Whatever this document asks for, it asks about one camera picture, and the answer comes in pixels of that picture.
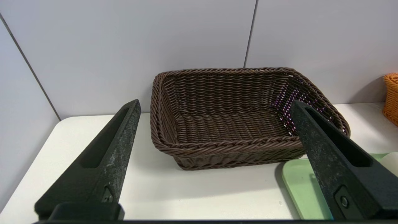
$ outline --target panel seam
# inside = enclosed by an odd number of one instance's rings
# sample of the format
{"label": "panel seam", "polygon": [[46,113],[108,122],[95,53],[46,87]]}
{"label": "panel seam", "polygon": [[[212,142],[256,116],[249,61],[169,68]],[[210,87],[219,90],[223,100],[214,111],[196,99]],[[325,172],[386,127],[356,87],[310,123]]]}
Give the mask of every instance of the panel seam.
{"label": "panel seam", "polygon": [[36,82],[39,84],[41,91],[44,93],[44,95],[45,95],[47,101],[49,102],[51,108],[53,109],[55,115],[57,116],[58,120],[61,121],[61,118],[59,117],[57,110],[55,110],[55,107],[54,107],[53,103],[51,102],[49,96],[47,95],[46,91],[44,90],[43,86],[41,85],[39,78],[37,77],[36,73],[34,72],[32,66],[30,65],[29,61],[27,60],[25,54],[23,53],[21,47],[19,46],[17,40],[15,39],[14,35],[12,34],[10,28],[8,27],[6,21],[5,21],[3,15],[2,15],[1,13],[0,13],[0,19],[1,19],[1,21],[3,21],[4,26],[6,27],[8,33],[10,34],[10,36],[11,36],[11,38],[12,38],[12,40],[14,41],[14,43],[15,43],[15,45],[17,46],[19,52],[21,53],[23,59],[25,60],[25,63],[28,65],[30,71],[31,71],[32,74],[33,74],[33,77],[36,79]]}
{"label": "panel seam", "polygon": [[247,61],[248,61],[249,50],[250,50],[250,42],[252,41],[254,20],[256,19],[256,13],[257,13],[257,5],[258,5],[258,0],[256,0],[256,4],[254,5],[253,20],[252,20],[252,25],[251,25],[251,27],[250,27],[250,34],[249,34],[249,40],[248,40],[248,47],[247,47],[247,49],[246,49],[245,62],[243,63],[243,67],[244,67],[244,68],[246,68],[246,63],[247,63]]}

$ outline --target brown wicker basket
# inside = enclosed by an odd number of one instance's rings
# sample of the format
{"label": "brown wicker basket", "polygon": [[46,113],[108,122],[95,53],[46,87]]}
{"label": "brown wicker basket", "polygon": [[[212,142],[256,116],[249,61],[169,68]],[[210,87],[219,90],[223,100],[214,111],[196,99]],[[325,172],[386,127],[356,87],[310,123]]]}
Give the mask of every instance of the brown wicker basket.
{"label": "brown wicker basket", "polygon": [[295,99],[349,136],[343,116],[294,69],[188,69],[156,76],[152,141],[185,170],[297,159],[305,151],[289,114]]}
{"label": "brown wicker basket", "polygon": [[398,73],[390,73],[384,76],[387,86],[387,98],[383,114],[392,123],[398,126]]}

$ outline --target green tray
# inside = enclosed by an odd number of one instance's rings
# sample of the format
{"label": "green tray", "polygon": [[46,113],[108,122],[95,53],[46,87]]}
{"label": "green tray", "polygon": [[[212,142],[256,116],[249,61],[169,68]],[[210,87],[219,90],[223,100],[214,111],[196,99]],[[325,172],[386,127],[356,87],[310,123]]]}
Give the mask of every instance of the green tray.
{"label": "green tray", "polygon": [[[371,154],[377,161],[385,155]],[[282,178],[301,219],[333,219],[308,159],[285,163]]]}

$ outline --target white wall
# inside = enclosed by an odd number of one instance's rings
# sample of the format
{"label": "white wall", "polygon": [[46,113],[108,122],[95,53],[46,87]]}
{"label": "white wall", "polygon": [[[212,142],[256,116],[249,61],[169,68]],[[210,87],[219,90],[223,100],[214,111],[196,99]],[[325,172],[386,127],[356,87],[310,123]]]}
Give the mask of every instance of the white wall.
{"label": "white wall", "polygon": [[0,11],[61,119],[149,112],[160,72],[242,67],[255,0],[2,0]]}
{"label": "white wall", "polygon": [[58,123],[1,20],[0,105],[1,212]]}
{"label": "white wall", "polygon": [[259,0],[247,67],[292,67],[332,103],[382,102],[398,71],[397,0]]}

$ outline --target white table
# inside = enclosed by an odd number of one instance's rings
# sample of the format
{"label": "white table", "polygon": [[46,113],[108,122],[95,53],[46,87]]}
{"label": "white table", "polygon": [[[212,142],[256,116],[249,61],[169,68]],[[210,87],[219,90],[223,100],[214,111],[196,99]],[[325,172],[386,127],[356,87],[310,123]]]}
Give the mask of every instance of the white table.
{"label": "white table", "polygon": [[[340,104],[351,138],[369,153],[398,151],[398,128],[383,104]],[[34,203],[111,119],[67,118],[57,124],[0,214],[0,223],[33,223]],[[142,114],[119,203],[125,219],[299,218],[281,178],[282,164],[183,171],[150,138]]]}

